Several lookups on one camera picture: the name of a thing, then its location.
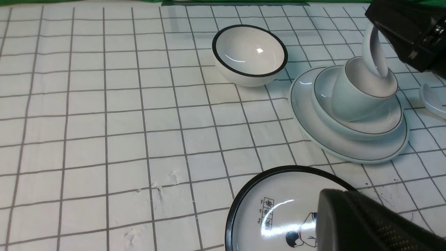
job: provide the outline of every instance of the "grid tablecloth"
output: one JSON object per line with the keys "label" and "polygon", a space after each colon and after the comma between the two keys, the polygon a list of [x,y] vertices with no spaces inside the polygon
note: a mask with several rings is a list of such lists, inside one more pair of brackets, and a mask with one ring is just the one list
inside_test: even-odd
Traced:
{"label": "grid tablecloth", "polygon": [[[410,141],[393,161],[344,162],[305,139],[286,99],[310,67],[361,54],[367,5],[57,5],[0,9],[0,251],[221,251],[234,195],[255,174],[300,164],[446,236],[445,81],[401,63]],[[228,83],[211,41],[256,25],[287,46],[266,87]]]}

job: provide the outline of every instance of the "grid line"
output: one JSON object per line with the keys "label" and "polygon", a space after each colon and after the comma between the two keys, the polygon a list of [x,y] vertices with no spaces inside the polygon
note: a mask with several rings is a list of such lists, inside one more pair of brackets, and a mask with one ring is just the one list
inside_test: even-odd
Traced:
{"label": "grid line", "polygon": [[[140,90],[140,99],[141,99],[141,109],[144,108],[144,100],[143,100],[143,96],[142,96],[142,88],[141,88],[141,73],[139,70],[139,57],[138,57],[138,45],[136,42],[136,32],[135,32],[135,19],[134,19],[134,14],[133,14],[133,8],[132,8],[132,24],[133,24],[133,39],[135,40],[135,53],[136,53],[136,67],[138,68],[138,82],[139,82],[139,90]],[[152,182],[151,179],[151,175],[150,175],[150,162],[149,162],[149,148],[148,148],[148,144],[147,144],[147,127],[145,124],[145,112],[144,110],[141,111],[142,113],[142,125],[143,125],[143,129],[144,129],[144,145],[145,145],[145,156],[146,156],[146,163],[147,163],[147,179],[149,180],[149,183]],[[151,210],[151,217],[152,220],[155,219],[155,213],[153,211],[153,195],[152,195],[152,187],[149,187],[149,198],[150,198],[150,210]],[[158,246],[157,246],[157,234],[156,234],[156,230],[155,230],[155,224],[152,223],[152,232],[153,232],[153,246],[154,246],[154,251],[158,250]]]}
{"label": "grid line", "polygon": [[[335,43],[330,45],[345,45],[346,43]],[[360,45],[362,43],[349,43],[351,45]],[[195,50],[195,49],[150,49],[150,50],[138,50],[139,52],[143,51],[183,51],[183,50]],[[209,48],[201,48],[197,50],[210,50]],[[117,53],[117,52],[135,52],[134,50],[106,50],[105,53]],[[103,51],[54,51],[54,52],[48,52],[48,53],[41,53],[38,52],[37,55],[39,56],[47,56],[47,55],[53,55],[53,54],[67,54],[67,53],[74,53],[74,54],[82,54],[82,53],[88,53],[88,54],[101,54],[104,53]],[[24,53],[14,53],[14,54],[3,54],[3,56],[22,56],[22,55],[34,55],[35,53],[32,52],[24,52]],[[388,59],[397,59],[398,57],[387,57]],[[305,62],[305,61],[289,61],[289,63],[298,63],[298,62]]]}
{"label": "grid line", "polygon": [[[217,19],[215,18],[214,10],[213,10],[212,7],[211,7],[211,10],[212,10],[212,16],[214,17],[215,25],[217,25],[217,29],[218,29]],[[235,9],[235,11],[237,12],[237,16],[239,17],[239,21],[242,24],[243,22],[242,22],[242,19],[240,18],[240,14],[239,14],[239,11],[237,10],[237,8]],[[243,106],[243,103],[242,103],[242,98],[240,96],[239,87],[236,84],[234,84],[234,86],[235,86],[235,90],[237,91],[237,95],[239,96],[239,100],[240,100],[240,103],[241,103],[241,106],[242,106],[243,115],[245,116],[246,122],[248,122],[249,120],[248,120],[248,117],[246,116],[245,107]],[[263,172],[264,170],[263,170],[262,160],[260,159],[259,151],[257,150],[256,142],[254,140],[254,136],[252,135],[251,127],[249,126],[249,124],[248,124],[248,130],[249,130],[249,134],[251,136],[251,140],[252,140],[252,144],[254,146],[254,150],[256,151],[257,159],[259,160],[260,169]]]}
{"label": "grid line", "polygon": [[[189,17],[189,12],[187,11],[187,8],[186,8],[186,15]],[[190,19],[188,19],[188,22],[189,22],[189,27],[190,27],[190,29],[192,30],[192,24],[191,24],[191,22],[190,22]],[[194,41],[194,47],[195,47],[195,53],[196,53],[196,55],[197,55],[198,65],[200,66],[201,78],[202,78],[202,80],[203,80],[203,83],[205,83],[206,80],[204,79],[203,68],[202,68],[202,66],[201,66],[201,61],[200,61],[200,57],[199,57],[199,55],[198,55],[198,50],[197,50],[197,43],[195,42],[195,36],[194,36],[193,33],[192,33],[192,39],[193,39],[193,41]],[[214,111],[213,111],[213,109],[212,109],[211,99],[209,98],[209,92],[208,92],[208,90],[207,90],[207,86],[206,86],[206,84],[204,85],[204,90],[205,90],[205,92],[206,92],[207,102],[209,103],[209,110],[210,110],[210,112],[211,112],[212,122],[214,123],[214,126],[213,126],[213,127],[215,127],[215,135],[217,136],[217,142],[218,142],[218,144],[219,144],[220,155],[221,155],[221,157],[222,157],[223,165],[224,165],[225,172],[226,172],[227,181],[228,181],[228,183],[229,183],[229,189],[231,190],[231,196],[232,196],[232,199],[234,199],[234,198],[235,198],[234,189],[232,188],[232,182],[231,182],[231,179],[229,178],[229,171],[228,171],[228,169],[227,169],[226,160],[225,160],[225,157],[224,157],[224,154],[223,154],[223,151],[222,151],[222,144],[221,144],[221,141],[220,141],[220,135],[219,135],[219,132],[218,132],[218,130],[217,130],[217,123],[215,122]]]}
{"label": "grid line", "polygon": [[[126,225],[122,225],[122,226],[111,227],[109,230],[121,229],[121,228],[126,228],[126,227],[129,227],[129,226],[137,226],[137,225],[142,225],[142,224],[147,224],[147,223],[152,223],[153,224],[155,222],[187,218],[187,217],[191,217],[191,216],[194,216],[194,215],[201,215],[201,214],[206,214],[206,213],[225,211],[225,210],[228,210],[228,209],[229,209],[229,207],[223,207],[223,208],[217,208],[217,209],[211,209],[211,210],[199,212],[199,213],[196,213],[196,214],[192,213],[192,214],[186,214],[186,215],[175,216],[175,217],[170,217],[170,218],[163,218],[163,219],[157,219],[157,220],[151,220],[151,221],[143,221],[143,222],[135,222],[135,223],[126,224]],[[81,235],[81,234],[92,234],[92,233],[104,232],[106,230],[107,230],[106,228],[102,228],[102,229],[90,230],[90,231],[84,231],[84,232],[77,232],[77,233],[70,233],[70,234],[61,234],[60,237],[67,237],[67,236],[74,236],[74,235]],[[12,243],[9,243],[9,246],[17,245],[17,244],[23,244],[23,243],[30,243],[30,242],[40,241],[40,240],[48,240],[48,239],[53,239],[53,238],[57,238],[57,237],[59,237],[59,236],[58,235],[52,235],[52,236],[46,236],[46,237],[40,237],[40,238],[33,238],[33,239],[29,239],[29,240],[24,240],[24,241],[12,242]]]}
{"label": "grid line", "polygon": [[[44,6],[42,6],[42,8],[41,8],[40,18],[43,17],[43,8],[44,8]],[[40,20],[40,23],[39,23],[39,31],[38,31],[39,34],[40,34],[40,31],[41,31],[41,28],[42,28],[42,20]],[[36,42],[36,53],[37,53],[38,48],[39,48],[39,38],[37,38],[37,42]],[[34,56],[33,71],[36,69],[36,61],[37,61],[37,55]],[[29,85],[29,93],[31,93],[33,91],[33,81],[34,81],[34,72],[31,74],[31,83]],[[22,133],[22,143],[25,142],[26,125],[27,125],[27,118],[26,117],[28,116],[28,109],[29,109],[30,101],[31,101],[31,95],[28,97],[28,101],[26,103],[25,121],[24,121],[24,124],[23,124],[23,133]],[[22,157],[23,157],[23,146],[20,147],[19,163],[17,165],[17,174],[20,173]],[[17,175],[17,177],[16,177],[16,183],[15,183],[15,187],[14,187],[14,194],[13,194],[13,197],[12,197],[12,206],[11,206],[11,209],[9,211],[8,231],[7,231],[7,234],[6,234],[5,251],[8,251],[9,239],[11,237],[12,213],[14,211],[14,205],[16,203],[16,198],[17,198],[17,190],[18,190],[18,186],[19,186],[19,177],[20,177],[19,175]]]}
{"label": "grid line", "polygon": [[[12,14],[12,8],[9,8],[8,20],[6,21],[6,27],[4,29],[4,36],[3,37],[6,37],[6,33],[8,32],[9,22],[11,20],[11,14]],[[3,39],[2,42],[1,42],[1,46],[0,46],[0,59],[1,59],[1,56],[2,56],[2,53],[3,53],[4,42],[5,42],[5,39]]]}
{"label": "grid line", "polygon": [[[309,166],[310,167],[320,167],[320,166],[326,166],[326,165],[327,164],[314,164],[314,165],[309,165]],[[170,187],[174,187],[174,186],[177,186],[177,185],[184,185],[184,184],[197,184],[197,183],[204,183],[204,182],[209,182],[209,181],[225,180],[228,177],[229,178],[236,178],[236,177],[252,176],[252,175],[257,175],[257,174],[259,174],[259,172],[244,173],[244,174],[237,174],[237,175],[231,175],[231,176],[222,176],[222,177],[218,177],[218,178],[210,178],[210,179],[204,179],[204,180],[185,181],[185,182],[179,182],[178,184],[163,185],[161,187],[161,189],[163,189],[163,188],[170,188]],[[412,181],[419,181],[419,180],[430,180],[432,178],[445,177],[445,176],[446,176],[446,174],[442,174],[442,175],[436,175],[436,176],[424,177],[424,178],[417,178],[417,179],[411,179],[411,180],[401,180],[401,181],[396,181],[396,182],[391,182],[391,183],[386,183],[386,184],[380,184],[380,185],[371,185],[371,186],[366,186],[366,187],[358,187],[356,189],[357,190],[364,190],[364,189],[369,189],[369,188],[386,187],[386,186],[390,186],[390,185],[403,184],[403,183],[408,183],[408,182],[412,182]],[[14,207],[17,208],[17,207],[24,207],[24,206],[30,206],[30,205],[39,205],[39,204],[62,202],[62,201],[76,201],[76,200],[98,198],[98,197],[106,197],[106,196],[112,196],[112,195],[118,195],[118,194],[130,193],[130,192],[138,192],[139,190],[144,191],[144,190],[150,190],[150,189],[153,190],[154,188],[151,187],[151,186],[148,186],[148,187],[142,187],[142,188],[138,188],[138,189],[130,189],[130,190],[124,190],[124,191],[119,191],[119,192],[109,192],[109,193],[105,193],[105,194],[98,194],[98,195],[91,195],[91,196],[62,198],[60,200],[52,200],[52,201],[38,201],[38,202],[33,202],[33,203],[26,203],[26,204],[15,205]],[[429,207],[423,207],[420,210],[431,208],[431,207],[438,207],[438,206],[442,206],[442,205],[446,205],[446,203],[433,205],[433,206],[429,206]],[[10,208],[11,207],[3,207],[3,208],[0,208],[0,210],[10,209]]]}
{"label": "grid line", "polygon": [[[159,12],[160,12],[160,16],[162,17],[161,8],[158,7],[158,9],[159,9]],[[165,30],[164,30],[164,22],[161,22],[161,27],[162,27],[162,29],[163,29],[163,33],[164,33],[164,31],[165,31]],[[165,35],[165,33],[164,33],[164,43],[165,43],[166,48],[168,48],[168,47],[167,47],[167,39],[166,39],[166,35]],[[168,64],[169,64],[169,68],[170,68],[171,63],[170,63],[170,56],[169,56],[169,53],[167,53],[167,62],[168,62]],[[170,77],[171,77],[172,85],[175,86],[175,82],[174,82],[174,80],[173,80],[172,68],[170,68],[169,71],[170,71]],[[179,122],[179,125],[180,125],[181,140],[182,140],[182,143],[183,143],[184,157],[185,157],[185,159],[186,159],[187,175],[188,175],[188,177],[189,177],[189,181],[191,181],[192,179],[191,179],[191,176],[190,176],[189,161],[187,160],[186,145],[185,145],[185,142],[184,142],[184,134],[183,134],[182,124],[181,124],[180,109],[178,108],[177,93],[176,93],[175,88],[173,88],[173,96],[175,97],[175,105],[176,105],[176,107],[177,107],[177,115],[178,115],[178,122]],[[200,225],[199,225],[199,223],[198,223],[197,206],[196,206],[196,203],[195,203],[194,189],[192,188],[192,184],[190,184],[189,187],[190,187],[190,195],[191,195],[191,197],[192,197],[192,206],[193,206],[193,208],[194,208],[194,214],[193,214],[193,215],[195,216],[195,222],[196,222],[196,225],[197,225],[198,242],[199,242],[199,244],[200,244],[200,248],[203,249],[203,241],[202,241],[202,238],[201,238]]]}
{"label": "grid line", "polygon": [[[75,9],[73,8],[72,17],[74,19]],[[70,38],[70,51],[73,49],[73,29],[74,29],[74,20],[71,20],[71,38]],[[70,100],[70,69],[71,69],[71,53],[69,56],[70,60],[68,62],[68,81],[66,87],[66,111],[65,111],[65,129],[63,136],[63,158],[62,158],[62,177],[61,177],[61,185],[60,185],[60,203],[59,203],[59,226],[58,226],[58,236],[62,231],[62,199],[63,199],[63,189],[64,189],[64,181],[65,181],[65,160],[66,160],[66,133],[68,129],[68,108],[69,108],[69,100]],[[57,238],[57,246],[56,250],[60,250],[60,237]]]}
{"label": "grid line", "polygon": [[[393,163],[393,160],[391,160],[390,163],[392,164],[393,169],[394,169],[395,172],[396,172],[396,175],[398,175],[398,178],[399,178],[400,180],[402,180],[400,174],[398,173],[398,170],[397,170],[396,167],[395,167],[395,164]],[[415,200],[413,199],[412,194],[410,194],[409,189],[407,189],[407,185],[406,185],[404,182],[402,182],[402,184],[403,184],[404,188],[406,189],[407,194],[409,194],[409,197],[410,197],[410,199],[412,200],[413,204],[415,205],[416,210],[420,213],[421,218],[423,219],[424,223],[426,224],[426,226],[429,228],[429,230],[430,230],[431,232],[434,232],[434,231],[432,231],[432,228],[431,228],[431,227],[429,226],[429,224],[427,223],[426,219],[424,219],[424,216],[423,216],[423,214],[421,213],[420,209],[418,208],[418,205],[415,203]]]}
{"label": "grid line", "polygon": [[[265,24],[266,24],[266,27],[267,27],[268,30],[269,30],[268,23],[267,23],[266,20],[265,20],[265,17],[264,17],[264,15],[263,15],[263,12],[262,12],[262,9],[260,8],[260,6],[259,6],[259,11],[260,11],[260,14],[262,15],[263,21],[264,21]],[[266,93],[268,94],[269,102],[271,103],[271,106],[273,107],[274,114],[276,115],[277,121],[279,122],[279,126],[280,126],[280,129],[281,129],[281,131],[282,131],[283,138],[285,139],[285,143],[288,145],[288,150],[289,150],[289,153],[290,153],[290,155],[291,155],[291,158],[293,158],[293,162],[294,162],[294,164],[297,165],[296,158],[295,158],[294,155],[293,155],[293,151],[291,150],[291,146],[290,146],[290,144],[288,144],[288,139],[286,138],[286,134],[285,134],[285,131],[283,130],[283,125],[282,125],[282,123],[281,123],[281,120],[280,120],[280,118],[279,118],[279,115],[277,114],[276,107],[274,106],[274,103],[273,103],[273,101],[272,101],[272,99],[271,99],[271,94],[269,93],[269,90],[268,90],[268,88],[266,87],[266,85],[264,86],[264,88],[265,88],[265,90],[266,90]]]}
{"label": "grid line", "polygon": [[103,63],[104,63],[104,142],[105,142],[105,227],[106,227],[106,247],[107,251],[110,251],[110,212],[109,212],[109,196],[108,196],[108,132],[107,132],[107,74],[105,69],[107,68],[107,61],[105,57],[105,8],[102,8],[102,31],[103,31]]}
{"label": "grid line", "polygon": [[[259,17],[259,16],[246,16],[242,18],[253,18],[253,17]],[[289,17],[308,17],[308,16],[289,16]],[[311,17],[322,17],[322,18],[330,18],[326,16],[311,16]],[[147,18],[135,18],[134,20],[160,20],[160,19],[209,19],[211,17],[147,17]],[[234,19],[236,17],[218,17],[221,19]],[[40,19],[27,19],[27,20],[11,20],[11,22],[28,22],[28,21],[39,21]],[[43,21],[71,21],[69,18],[62,18],[62,19],[47,19],[42,18]],[[102,21],[102,19],[89,19],[89,18],[75,18],[75,21]],[[106,18],[105,21],[132,21],[131,18]]]}

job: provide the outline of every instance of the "white plate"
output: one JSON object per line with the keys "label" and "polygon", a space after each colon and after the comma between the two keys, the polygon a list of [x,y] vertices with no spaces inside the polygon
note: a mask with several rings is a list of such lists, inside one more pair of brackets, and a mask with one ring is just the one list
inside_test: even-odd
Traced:
{"label": "white plate", "polygon": [[320,108],[322,108],[321,111],[319,107],[315,107],[316,112],[319,111],[321,113],[319,114],[319,117],[324,116],[322,117],[322,120],[326,123],[329,122],[331,128],[340,127],[340,130],[351,129],[353,132],[349,132],[349,134],[366,134],[365,137],[368,136],[370,139],[383,136],[383,134],[390,133],[392,130],[396,129],[400,124],[403,115],[403,110],[396,96],[386,101],[384,105],[379,107],[379,109],[375,110],[369,116],[354,122],[342,121],[333,114],[331,109],[331,94],[333,92],[336,78],[341,70],[342,66],[328,67],[316,78],[313,88],[314,93],[311,94],[315,94],[315,97],[317,98],[317,102],[313,102],[313,105],[320,105]]}
{"label": "white plate", "polygon": [[346,138],[321,121],[311,103],[310,92],[315,77],[323,69],[325,67],[310,69],[291,84],[288,101],[302,132],[323,150],[347,161],[376,164],[396,157],[409,139],[409,128],[404,116],[392,133],[374,141]]}
{"label": "white plate", "polygon": [[319,193],[325,188],[355,190],[311,167],[283,166],[258,174],[229,209],[226,251],[316,251]]}

